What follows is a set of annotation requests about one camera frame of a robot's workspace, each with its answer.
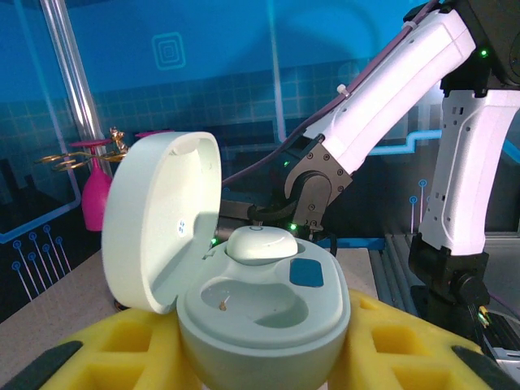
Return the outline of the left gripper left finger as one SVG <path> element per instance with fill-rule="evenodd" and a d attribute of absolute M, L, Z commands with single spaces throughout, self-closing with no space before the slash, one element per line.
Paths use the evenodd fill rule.
<path fill-rule="evenodd" d="M 62 340 L 18 369 L 4 389 L 200 389 L 175 313 L 129 309 Z"/>

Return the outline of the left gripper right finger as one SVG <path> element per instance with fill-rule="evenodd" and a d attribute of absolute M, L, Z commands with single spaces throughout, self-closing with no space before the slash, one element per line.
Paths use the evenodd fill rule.
<path fill-rule="evenodd" d="M 350 290 L 351 315 L 330 389 L 517 389 L 467 340 Z"/>

